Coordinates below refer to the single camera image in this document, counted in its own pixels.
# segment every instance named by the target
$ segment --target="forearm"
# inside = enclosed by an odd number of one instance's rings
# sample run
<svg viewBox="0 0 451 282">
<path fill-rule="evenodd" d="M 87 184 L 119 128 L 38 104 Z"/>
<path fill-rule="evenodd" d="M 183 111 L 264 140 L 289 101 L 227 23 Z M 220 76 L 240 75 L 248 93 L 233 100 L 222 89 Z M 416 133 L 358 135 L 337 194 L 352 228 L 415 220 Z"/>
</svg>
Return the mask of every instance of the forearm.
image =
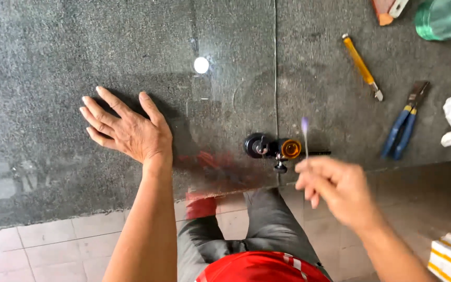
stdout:
<svg viewBox="0 0 451 282">
<path fill-rule="evenodd" d="M 381 281 L 435 281 L 386 221 L 378 223 L 373 229 L 358 232 L 358 236 Z"/>
<path fill-rule="evenodd" d="M 103 281 L 176 281 L 176 265 L 171 162 L 146 163 Z"/>
</svg>

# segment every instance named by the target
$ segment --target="red shirt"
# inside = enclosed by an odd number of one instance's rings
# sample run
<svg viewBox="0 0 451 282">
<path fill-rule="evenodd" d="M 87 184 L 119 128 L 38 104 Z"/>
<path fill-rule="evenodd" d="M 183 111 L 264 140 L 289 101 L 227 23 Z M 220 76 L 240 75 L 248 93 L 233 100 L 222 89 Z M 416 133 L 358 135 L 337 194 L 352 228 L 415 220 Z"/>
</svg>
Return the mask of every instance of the red shirt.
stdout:
<svg viewBox="0 0 451 282">
<path fill-rule="evenodd" d="M 247 251 L 227 255 L 207 266 L 196 282 L 330 282 L 313 266 L 291 254 Z"/>
</svg>

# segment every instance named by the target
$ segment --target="hand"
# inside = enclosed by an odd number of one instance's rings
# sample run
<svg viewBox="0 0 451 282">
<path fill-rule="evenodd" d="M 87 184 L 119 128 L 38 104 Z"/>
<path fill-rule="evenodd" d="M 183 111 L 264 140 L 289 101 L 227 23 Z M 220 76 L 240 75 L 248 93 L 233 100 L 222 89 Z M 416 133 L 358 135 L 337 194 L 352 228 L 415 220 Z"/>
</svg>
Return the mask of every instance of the hand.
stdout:
<svg viewBox="0 0 451 282">
<path fill-rule="evenodd" d="M 145 92 L 140 93 L 139 100 L 150 119 L 132 111 L 107 89 L 97 86 L 97 92 L 121 118 L 105 112 L 91 97 L 83 97 L 86 107 L 81 107 L 79 110 L 91 124 L 86 131 L 93 141 L 101 146 L 123 152 L 141 163 L 159 158 L 171 165 L 170 128 Z M 105 138 L 100 132 L 112 139 Z"/>
<path fill-rule="evenodd" d="M 300 173 L 295 189 L 305 189 L 305 198 L 311 199 L 313 208 L 319 199 L 312 199 L 320 194 L 332 214 L 357 234 L 385 222 L 372 200 L 365 172 L 359 165 L 329 157 L 313 157 L 298 163 L 295 171 Z"/>
</svg>

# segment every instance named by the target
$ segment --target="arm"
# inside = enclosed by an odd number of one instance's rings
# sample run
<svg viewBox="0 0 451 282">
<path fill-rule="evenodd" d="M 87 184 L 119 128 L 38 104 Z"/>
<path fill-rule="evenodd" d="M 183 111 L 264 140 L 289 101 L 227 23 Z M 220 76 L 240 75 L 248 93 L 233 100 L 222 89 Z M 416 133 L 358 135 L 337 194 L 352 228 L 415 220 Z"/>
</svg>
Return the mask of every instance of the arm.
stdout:
<svg viewBox="0 0 451 282">
<path fill-rule="evenodd" d="M 381 281 L 435 281 L 382 216 L 360 166 L 315 157 L 297 164 L 296 171 L 295 188 L 305 189 L 313 207 L 321 195 L 332 214 L 360 237 Z"/>
<path fill-rule="evenodd" d="M 111 281 L 176 281 L 177 241 L 172 189 L 172 136 L 163 115 L 142 92 L 140 104 L 150 119 L 133 112 L 108 90 L 99 95 L 119 114 L 105 112 L 90 97 L 80 108 L 98 144 L 143 163 L 135 202 L 104 275 Z M 105 138 L 99 132 L 110 136 Z"/>
</svg>

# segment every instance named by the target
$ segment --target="gray pants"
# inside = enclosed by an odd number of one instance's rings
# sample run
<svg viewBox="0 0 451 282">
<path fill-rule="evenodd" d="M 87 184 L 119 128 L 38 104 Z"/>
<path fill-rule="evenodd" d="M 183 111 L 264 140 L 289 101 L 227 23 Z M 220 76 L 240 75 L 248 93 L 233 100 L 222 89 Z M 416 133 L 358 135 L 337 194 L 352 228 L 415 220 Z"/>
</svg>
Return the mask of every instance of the gray pants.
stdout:
<svg viewBox="0 0 451 282">
<path fill-rule="evenodd" d="M 244 240 L 224 240 L 215 216 L 185 221 L 177 236 L 179 282 L 194 281 L 210 263 L 226 255 L 258 250 L 289 253 L 330 278 L 278 188 L 244 196 L 250 218 Z"/>
</svg>

